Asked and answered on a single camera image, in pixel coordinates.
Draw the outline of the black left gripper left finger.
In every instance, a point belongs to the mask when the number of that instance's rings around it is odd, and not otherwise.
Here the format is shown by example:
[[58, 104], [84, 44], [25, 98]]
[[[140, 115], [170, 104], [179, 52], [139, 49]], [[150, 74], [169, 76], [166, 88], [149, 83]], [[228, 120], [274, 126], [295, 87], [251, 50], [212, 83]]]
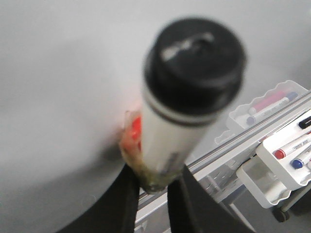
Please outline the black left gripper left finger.
[[133, 233], [139, 200], [139, 181], [125, 165], [98, 201], [60, 233]]

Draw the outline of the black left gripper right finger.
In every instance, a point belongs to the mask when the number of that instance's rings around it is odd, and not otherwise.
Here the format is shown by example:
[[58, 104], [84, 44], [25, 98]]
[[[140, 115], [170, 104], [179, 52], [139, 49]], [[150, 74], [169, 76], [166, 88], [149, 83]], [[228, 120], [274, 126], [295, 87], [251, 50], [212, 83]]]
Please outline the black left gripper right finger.
[[207, 193], [187, 166], [168, 186], [167, 200], [172, 233], [252, 232]]

